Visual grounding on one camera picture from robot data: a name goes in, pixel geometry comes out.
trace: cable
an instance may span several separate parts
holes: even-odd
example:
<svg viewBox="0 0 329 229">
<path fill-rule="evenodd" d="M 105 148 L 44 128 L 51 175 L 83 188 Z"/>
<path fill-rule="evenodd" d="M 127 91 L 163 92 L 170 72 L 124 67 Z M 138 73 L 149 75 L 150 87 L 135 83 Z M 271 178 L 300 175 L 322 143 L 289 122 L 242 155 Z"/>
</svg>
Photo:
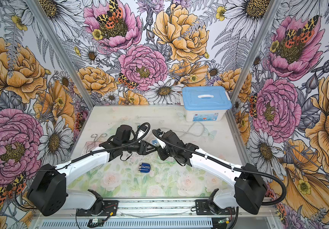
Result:
<svg viewBox="0 0 329 229">
<path fill-rule="evenodd" d="M 231 215 L 231 220 L 230 221 L 232 221 L 232 211 L 231 211 L 231 209 L 229 207 L 227 207 L 227 208 L 229 210 L 229 214 Z"/>
<path fill-rule="evenodd" d="M 196 123 L 199 123 L 199 124 L 203 127 L 203 130 L 202 130 L 202 132 L 201 132 L 200 135 L 196 135 L 196 134 L 193 134 L 193 133 L 190 132 L 190 129 L 191 129 Z M 193 136 L 195 136 L 195 137 L 201 137 L 201 136 L 204 134 L 204 132 L 205 132 L 205 126 L 204 126 L 201 122 L 194 122 L 194 123 L 189 127 L 189 129 L 188 129 L 187 131 L 174 131 L 174 130 L 172 130 L 172 129 L 170 129 L 170 128 L 167 128 L 167 127 L 160 127 L 160 129 L 161 129 L 161 130 L 162 130 L 162 129 L 167 129 L 167 130 L 171 130 L 171 131 L 173 131 L 173 132 L 184 133 L 184 134 L 182 134 L 182 135 L 180 135 L 180 136 L 178 136 L 178 137 L 182 137 L 182 136 L 184 136 L 185 134 L 193 135 Z"/>
<path fill-rule="evenodd" d="M 80 161 L 80 160 L 82 160 L 82 159 L 84 159 L 86 157 L 89 157 L 89 156 L 91 156 L 91 155 L 93 155 L 95 153 L 101 153 L 101 152 L 105 152 L 105 151 L 106 152 L 111 152 L 111 151 L 115 151 L 115 150 L 118 150 L 118 149 L 123 149 L 125 147 L 128 147 L 130 145 L 133 145 L 133 144 L 139 142 L 140 140 L 142 140 L 149 133 L 149 130 L 151 128 L 151 125 L 148 122 L 145 122 L 145 123 L 143 123 L 140 126 L 143 126 L 143 125 L 146 125 L 148 127 L 147 130 L 144 132 L 144 134 L 140 138 L 134 140 L 133 142 L 131 142 L 129 144 L 122 145 L 122 146 L 114 147 L 114 148 L 111 148 L 111 149 L 98 149 L 98 150 L 95 150 L 95 151 L 91 151 L 91 152 L 89 152 L 89 153 L 87 153 L 85 155 L 80 156 L 79 158 L 73 159 L 71 162 L 72 163 L 75 163 L 75 162 Z"/>
<path fill-rule="evenodd" d="M 233 229 L 235 227 L 235 223 L 237 222 L 237 219 L 238 219 L 238 207 L 235 210 L 234 222 L 232 223 L 232 226 L 229 229 Z"/>
<path fill-rule="evenodd" d="M 148 216 L 132 215 L 132 214 L 127 214 L 127 213 L 122 213 L 122 212 L 119 212 L 119 213 L 128 215 L 128 216 L 132 216 L 132 217 L 137 217 L 137 218 L 148 218 L 148 217 L 157 217 L 157 216 L 181 215 L 181 214 L 184 214 L 187 212 L 189 212 L 189 211 L 184 211 L 184 212 L 180 212 L 180 213 L 170 213 L 170 214 L 148 215 Z"/>
<path fill-rule="evenodd" d="M 81 228 L 79 227 L 79 225 L 78 225 L 78 221 L 77 221 L 77 213 L 78 213 L 78 208 L 77 208 L 77 210 L 75 211 L 75 223 L 77 224 L 77 227 L 78 227 L 79 229 L 81 229 Z"/>
<path fill-rule="evenodd" d="M 172 144 L 171 142 L 169 142 L 169 141 L 163 139 L 162 137 L 160 137 L 159 134 L 158 134 L 158 132 L 159 132 L 158 130 L 152 130 L 153 135 L 154 135 L 157 139 L 159 139 L 159 140 L 161 140 L 162 142 L 166 143 L 167 145 L 171 145 L 172 147 L 176 147 L 176 148 L 181 149 L 181 150 L 183 150 L 183 151 L 187 151 L 187 152 L 194 153 L 194 154 L 196 154 L 196 155 L 199 155 L 199 156 L 205 157 L 205 155 L 202 154 L 202 153 L 199 153 L 199 152 L 196 152 L 196 151 L 192 151 L 192 150 L 186 149 L 186 148 L 184 148 L 184 147 L 181 147 L 181 146 L 178 146 L 178 145 Z M 270 174 L 268 174 L 268 173 L 263 173 L 263 172 L 259 172 L 259 171 L 256 172 L 256 171 L 246 170 L 246 169 L 243 169 L 243 168 L 241 168 L 241 169 L 240 169 L 240 168 L 232 168 L 230 165 L 225 164 L 225 163 L 223 163 L 223 162 L 221 162 L 221 161 L 219 161 L 219 160 L 217 160 L 217 159 L 215 159 L 215 158 L 212 158 L 211 156 L 208 156 L 207 158 L 208 158 L 209 160 L 211 160 L 211 161 L 217 163 L 217 164 L 220 164 L 221 166 L 224 166 L 224 167 L 228 168 L 228 169 L 233 169 L 233 170 L 236 171 L 236 172 L 260 175 L 260 176 L 267 177 L 267 178 L 270 178 L 270 179 L 273 179 L 274 181 L 276 181 L 276 182 L 281 186 L 281 188 L 282 188 L 282 193 L 281 193 L 281 195 L 280 195 L 279 198 L 277 198 L 276 200 L 268 201 L 268 202 L 262 202 L 261 205 L 263 205 L 263 206 L 274 205 L 274 204 L 280 203 L 283 199 L 285 199 L 285 197 L 286 197 L 286 187 L 285 187 L 284 183 L 283 183 L 279 178 L 277 178 L 277 177 L 275 177 L 275 176 L 273 176 L 273 175 L 270 175 Z"/>
</svg>

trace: white handle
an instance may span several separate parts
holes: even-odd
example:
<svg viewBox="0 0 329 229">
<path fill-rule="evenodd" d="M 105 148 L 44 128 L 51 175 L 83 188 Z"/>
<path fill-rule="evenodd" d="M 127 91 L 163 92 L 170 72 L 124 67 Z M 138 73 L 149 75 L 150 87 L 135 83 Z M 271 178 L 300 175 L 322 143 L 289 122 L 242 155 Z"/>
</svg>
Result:
<svg viewBox="0 0 329 229">
<path fill-rule="evenodd" d="M 201 94 L 197 96 L 198 98 L 214 98 L 212 94 Z"/>
</svg>

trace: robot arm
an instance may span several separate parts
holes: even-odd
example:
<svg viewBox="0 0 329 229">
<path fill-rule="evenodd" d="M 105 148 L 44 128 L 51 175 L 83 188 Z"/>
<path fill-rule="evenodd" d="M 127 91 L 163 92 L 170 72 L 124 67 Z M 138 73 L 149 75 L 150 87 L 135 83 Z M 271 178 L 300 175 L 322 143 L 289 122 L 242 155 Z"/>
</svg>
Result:
<svg viewBox="0 0 329 229">
<path fill-rule="evenodd" d="M 69 190 L 66 186 L 94 167 L 122 155 L 123 151 L 140 155 L 158 151 L 162 160 L 169 156 L 173 157 L 180 165 L 187 164 L 203 169 L 227 182 L 229 189 L 216 189 L 208 199 L 209 207 L 215 214 L 221 209 L 235 206 L 257 214 L 261 205 L 277 204 L 286 196 L 286 188 L 278 178 L 258 172 L 251 164 L 232 164 L 208 154 L 192 143 L 184 144 L 172 131 L 152 131 L 160 144 L 157 148 L 142 140 L 149 129 L 150 125 L 144 123 L 134 134 L 130 126 L 121 125 L 116 135 L 111 136 L 94 151 L 55 167 L 50 164 L 42 166 L 28 191 L 27 198 L 44 216 L 49 216 L 59 209 L 76 208 L 86 209 L 87 212 L 97 215 L 103 209 L 102 197 L 98 193 L 93 190 Z M 134 134 L 134 138 L 129 140 L 131 133 Z M 272 178 L 282 186 L 283 193 L 277 200 L 262 202 L 267 187 L 261 176 Z"/>
</svg>

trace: blue plastic storage box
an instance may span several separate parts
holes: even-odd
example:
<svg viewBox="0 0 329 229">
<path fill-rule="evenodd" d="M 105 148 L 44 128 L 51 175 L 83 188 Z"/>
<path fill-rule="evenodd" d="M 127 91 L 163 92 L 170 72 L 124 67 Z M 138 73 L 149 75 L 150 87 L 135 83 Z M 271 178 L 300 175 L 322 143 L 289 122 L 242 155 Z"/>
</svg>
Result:
<svg viewBox="0 0 329 229">
<path fill-rule="evenodd" d="M 232 108 L 228 93 L 222 86 L 185 87 L 182 99 L 186 121 L 219 121 Z"/>
</svg>

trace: white cable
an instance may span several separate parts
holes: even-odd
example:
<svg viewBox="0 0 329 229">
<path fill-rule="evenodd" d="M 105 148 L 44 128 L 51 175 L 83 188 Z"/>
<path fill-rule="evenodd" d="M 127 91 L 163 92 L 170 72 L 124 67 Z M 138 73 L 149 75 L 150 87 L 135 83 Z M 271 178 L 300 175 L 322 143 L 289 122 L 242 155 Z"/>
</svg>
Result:
<svg viewBox="0 0 329 229">
<path fill-rule="evenodd" d="M 167 215 L 182 215 L 182 214 L 188 213 L 188 212 L 189 211 L 184 211 L 184 212 L 180 212 L 180 213 L 170 213 L 170 214 L 148 215 L 148 216 L 132 215 L 132 214 L 127 214 L 127 213 L 122 213 L 122 212 L 119 212 L 119 213 L 123 214 L 123 215 L 131 216 L 131 217 L 148 218 L 148 217 L 167 216 Z"/>
<path fill-rule="evenodd" d="M 190 129 L 191 129 L 196 123 L 199 123 L 199 124 L 203 127 L 203 131 L 201 132 L 200 135 L 196 135 L 196 134 L 193 134 L 193 133 L 189 132 Z M 205 126 L 204 126 L 201 122 L 194 122 L 194 123 L 189 127 L 189 129 L 188 129 L 187 131 L 176 131 L 176 130 L 174 130 L 174 129 L 172 129 L 172 128 L 167 128 L 167 127 L 160 127 L 160 129 L 161 129 L 161 130 L 162 130 L 162 129 L 167 129 L 167 130 L 171 130 L 171 131 L 173 131 L 173 132 L 184 133 L 184 134 L 180 135 L 179 137 L 182 137 L 182 136 L 184 136 L 185 134 L 193 135 L 193 136 L 195 136 L 195 137 L 201 137 L 201 136 L 204 134 L 204 132 L 205 132 Z"/>
</svg>

